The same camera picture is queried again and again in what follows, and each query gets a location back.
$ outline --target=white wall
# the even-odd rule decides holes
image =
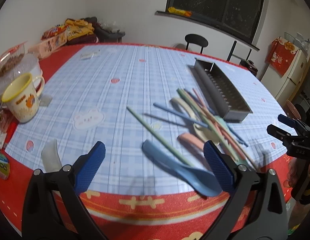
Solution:
[[[0,10],[0,54],[28,41],[36,44],[43,32],[67,17],[86,16],[86,0],[6,0]]]
[[[116,21],[125,28],[124,42],[150,43],[174,46],[184,43],[184,36],[197,33],[209,41],[203,53],[226,59],[234,39],[214,29],[180,19],[154,15],[157,10],[165,10],[167,0],[87,0],[87,12],[99,20]],[[265,22],[257,42],[259,52],[253,51],[250,59],[258,68],[258,74],[265,68],[269,45],[284,32],[293,35],[301,32],[310,38],[310,10],[303,0],[269,0]],[[200,51],[196,45],[190,45]],[[235,54],[247,56],[249,49],[238,44]]]

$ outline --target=window frame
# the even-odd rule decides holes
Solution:
[[[173,6],[173,2],[174,2],[174,0],[167,0],[165,12],[168,12],[168,8]],[[229,34],[229,35],[231,35],[231,36],[233,36],[233,37],[235,37],[241,41],[244,41],[247,44],[252,45],[256,31],[258,29],[258,24],[259,24],[260,17],[262,14],[264,2],[265,2],[265,0],[259,0],[259,2],[258,2],[258,11],[256,12],[256,15],[255,15],[255,19],[257,19],[257,20],[255,21],[255,23],[253,25],[253,29],[252,29],[252,33],[251,33],[250,37],[245,36],[244,34],[240,33],[239,31],[236,31],[234,28],[232,28],[232,27],[230,27],[224,23],[230,0],[226,0],[226,4],[225,4],[224,11],[223,11],[223,16],[222,16],[221,22],[214,20],[208,16],[201,15],[201,14],[196,13],[196,12],[192,12],[192,15],[190,17],[185,17],[185,18],[188,18],[194,22],[198,22],[198,23],[201,23],[204,25],[209,25],[209,26],[211,26],[217,30],[220,30],[224,33],[227,33],[227,34]]]

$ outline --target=chair backrest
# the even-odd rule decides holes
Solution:
[[[188,50],[188,45],[190,43],[201,46],[202,47],[200,51],[201,53],[203,52],[203,48],[208,46],[208,41],[204,37],[197,35],[197,34],[187,34],[185,36],[185,41],[187,42],[186,50]]]

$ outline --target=table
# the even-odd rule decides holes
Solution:
[[[81,59],[81,55],[91,52],[97,56]],[[228,194],[200,198],[185,182],[154,167],[139,149],[151,135],[125,110],[128,104],[140,114],[151,113],[143,118],[185,157],[201,166],[176,141],[179,134],[187,131],[186,127],[172,124],[183,124],[181,119],[151,106],[153,102],[168,104],[171,97],[177,96],[178,87],[197,88],[188,69],[194,64],[194,57],[207,58],[159,46],[104,44],[63,47],[42,60],[40,65],[48,81],[44,93],[52,94],[53,100],[29,123],[16,130],[16,123],[10,127],[5,154],[11,173],[7,181],[0,179],[0,208],[6,217],[21,230],[25,192],[32,170],[43,169],[40,152],[45,141],[58,139],[64,165],[72,164],[101,140],[106,145],[105,160],[89,190],[80,197],[106,235],[110,239],[167,239],[168,234],[172,239],[198,239],[215,220]],[[232,128],[248,142],[247,152],[256,162],[267,164],[263,170],[275,169],[283,183],[290,159],[280,141],[266,134],[270,123],[293,133],[291,128],[276,122],[283,110],[249,71],[220,59],[209,59],[231,79],[253,111],[242,124],[231,124]],[[99,112],[100,124],[79,128],[75,117],[92,109]],[[25,148],[30,140],[34,143],[33,152]],[[290,190],[283,190],[287,201]],[[235,229],[243,226],[250,203],[251,199]],[[60,199],[57,205],[65,225],[72,229]]]

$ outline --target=mug handle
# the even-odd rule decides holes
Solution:
[[[39,78],[41,79],[41,87],[40,87],[40,89],[38,90],[38,92],[36,92],[36,94],[37,94],[38,97],[42,94],[43,89],[44,89],[44,85],[45,85],[45,80],[44,80],[44,78],[43,78],[42,76],[37,76],[37,77],[35,77],[35,78],[33,79],[33,82],[34,82],[35,80],[39,79]]]

